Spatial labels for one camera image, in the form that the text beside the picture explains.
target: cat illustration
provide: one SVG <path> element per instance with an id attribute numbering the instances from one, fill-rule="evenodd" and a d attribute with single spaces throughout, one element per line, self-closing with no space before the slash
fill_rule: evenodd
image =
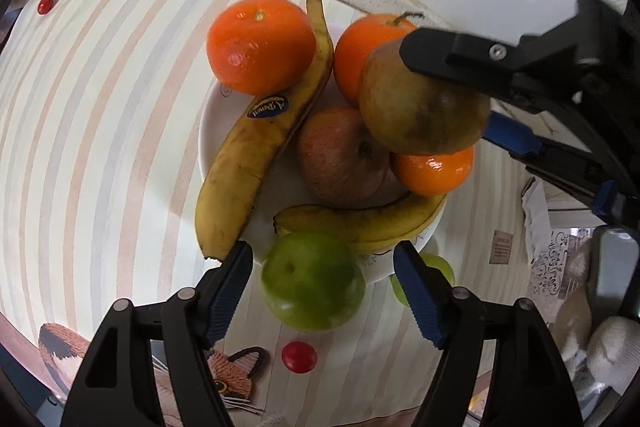
<path id="1" fill-rule="evenodd" d="M 60 324 L 45 323 L 38 337 L 40 356 L 51 378 L 68 395 L 89 341 L 75 331 Z M 267 359 L 261 347 L 248 347 L 226 356 L 215 349 L 205 353 L 207 365 L 216 390 L 227 409 L 244 409 L 261 414 L 262 410 L 249 400 L 255 378 Z M 162 416 L 169 427 L 182 427 L 174 398 L 168 368 L 163 360 L 154 357 L 154 376 L 162 408 Z"/>

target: white plate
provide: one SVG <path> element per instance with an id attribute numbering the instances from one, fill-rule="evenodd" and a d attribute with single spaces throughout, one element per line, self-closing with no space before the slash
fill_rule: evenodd
<path id="1" fill-rule="evenodd" d="M 329 24 L 328 27 L 335 44 L 345 28 L 334 24 Z M 209 93 L 209 100 L 207 100 L 202 112 L 198 135 L 198 165 L 203 180 L 226 134 L 244 113 L 252 98 L 247 94 L 226 89 L 217 81 L 213 85 Z M 348 107 L 335 85 L 333 75 L 312 112 L 329 107 Z M 405 191 L 405 188 L 389 171 L 380 190 L 362 206 L 388 203 L 400 197 Z M 290 146 L 271 167 L 271 171 L 262 184 L 254 215 L 242 234 L 242 239 L 248 242 L 254 250 L 256 263 L 261 265 L 264 262 L 265 256 L 276 239 L 273 232 L 273 216 L 287 206 L 301 203 L 321 203 L 321 201 L 306 188 L 296 162 L 295 147 Z M 433 222 L 412 241 L 418 251 L 427 244 L 433 235 L 443 211 L 444 205 Z M 358 260 L 367 284 L 384 279 L 394 272 L 391 250 L 358 256 Z"/>

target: banana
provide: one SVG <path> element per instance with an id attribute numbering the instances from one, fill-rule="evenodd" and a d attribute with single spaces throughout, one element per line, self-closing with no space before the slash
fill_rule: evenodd
<path id="1" fill-rule="evenodd" d="M 316 52 L 308 70 L 289 89 L 252 101 L 229 131 L 202 184 L 195 229 L 204 257 L 222 261 L 227 256 L 251 218 L 269 167 L 329 79 L 334 45 L 322 0 L 306 0 L 306 13 L 316 35 Z"/>
<path id="2" fill-rule="evenodd" d="M 438 215 L 445 197 L 425 198 L 408 193 L 392 203 L 369 208 L 330 208 L 297 204 L 279 211 L 273 226 L 279 236 L 290 232 L 326 232 L 360 255 L 393 248 L 412 239 Z"/>

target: blue oval sticker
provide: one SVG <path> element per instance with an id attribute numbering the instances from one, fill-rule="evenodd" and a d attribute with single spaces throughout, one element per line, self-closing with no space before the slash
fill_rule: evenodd
<path id="1" fill-rule="evenodd" d="M 246 114 L 249 118 L 272 118 L 282 114 L 289 108 L 289 100 L 284 96 L 274 94 L 256 103 Z"/>

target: cherry tomato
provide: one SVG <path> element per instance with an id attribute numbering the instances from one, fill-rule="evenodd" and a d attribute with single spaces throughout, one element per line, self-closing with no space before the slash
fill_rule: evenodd
<path id="1" fill-rule="evenodd" d="M 46 15 L 56 5 L 58 0 L 40 0 L 38 3 L 38 13 L 40 15 Z"/>
<path id="2" fill-rule="evenodd" d="M 292 373 L 308 373 L 318 363 L 316 350 L 306 342 L 295 341 L 282 348 L 282 362 Z"/>

